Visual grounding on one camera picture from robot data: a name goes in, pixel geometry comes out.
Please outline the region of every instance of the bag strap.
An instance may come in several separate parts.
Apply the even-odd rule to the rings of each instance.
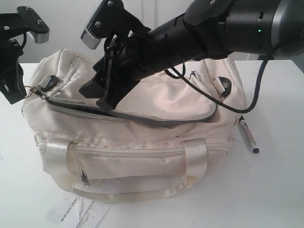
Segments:
[[[184,141],[187,171],[181,177],[182,183],[164,190],[125,193],[100,194],[90,192],[90,186],[83,185],[81,179],[67,169],[67,150],[71,141],[52,139],[46,149],[46,172],[52,176],[63,190],[76,195],[108,203],[155,200],[174,196],[184,189],[192,187],[201,180],[207,170],[207,147],[203,139]]]

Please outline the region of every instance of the white tabletop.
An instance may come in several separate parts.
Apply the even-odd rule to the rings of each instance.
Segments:
[[[248,101],[261,62],[239,61]],[[25,82],[36,64],[23,64]],[[113,205],[103,228],[304,227],[304,75],[272,61],[256,109],[245,118],[261,153],[237,144],[218,173],[170,199]],[[32,132],[0,95],[0,228],[54,228],[44,219],[64,192],[42,171]]]

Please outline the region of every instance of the black cable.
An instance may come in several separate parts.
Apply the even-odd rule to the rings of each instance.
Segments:
[[[162,59],[165,61],[165,63],[168,65],[168,67],[170,67],[180,78],[182,79],[185,83],[187,83],[191,88],[193,88],[194,90],[196,90],[197,92],[199,92],[200,94],[204,95],[205,97],[207,97],[209,100],[215,102],[216,104],[218,104],[219,106],[222,106],[230,111],[233,111],[235,113],[238,114],[246,114],[251,112],[255,106],[257,105],[257,101],[258,101],[258,97],[259,97],[259,93],[260,93],[260,88],[261,88],[261,82],[262,82],[262,77],[266,68],[267,63],[269,62],[269,60],[271,59],[271,56],[279,49],[281,48],[283,45],[285,45],[286,43],[292,41],[295,38],[299,38],[299,36],[295,36],[295,37],[291,37],[290,39],[287,39],[284,42],[281,42],[279,44],[277,44],[274,49],[271,51],[271,53],[269,53],[268,55],[266,55],[265,60],[262,62],[260,70],[257,74],[257,80],[256,80],[256,87],[255,87],[255,93],[254,93],[254,97],[252,99],[252,103],[251,105],[245,109],[245,110],[239,110],[239,109],[235,109],[229,105],[226,105],[220,101],[218,101],[217,99],[215,99],[214,97],[206,94],[204,91],[200,90],[199,88],[197,88],[194,84],[192,84],[189,80],[187,80],[182,74],[180,74],[173,66],[172,64],[167,60],[167,58],[164,56],[164,54],[158,49],[158,47],[146,36],[141,36],[141,35],[136,35],[140,38],[145,39],[152,47],[155,51],[158,52],[158,54],[162,57]]]
[[[23,42],[22,42],[22,45],[21,45],[21,49],[23,49],[26,46],[27,40],[28,40],[27,34],[23,33]]]

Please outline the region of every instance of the white bag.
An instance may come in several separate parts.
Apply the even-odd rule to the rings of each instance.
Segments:
[[[79,88],[94,75],[96,60],[69,50],[43,59],[31,86],[58,84],[27,98],[22,112],[35,134],[44,171],[69,192],[105,202],[173,196],[217,170],[233,148],[231,131],[240,115],[202,96],[164,72],[142,80],[109,115]],[[246,99],[229,59],[200,63],[187,76],[214,98],[237,109]],[[231,81],[231,93],[219,77]]]

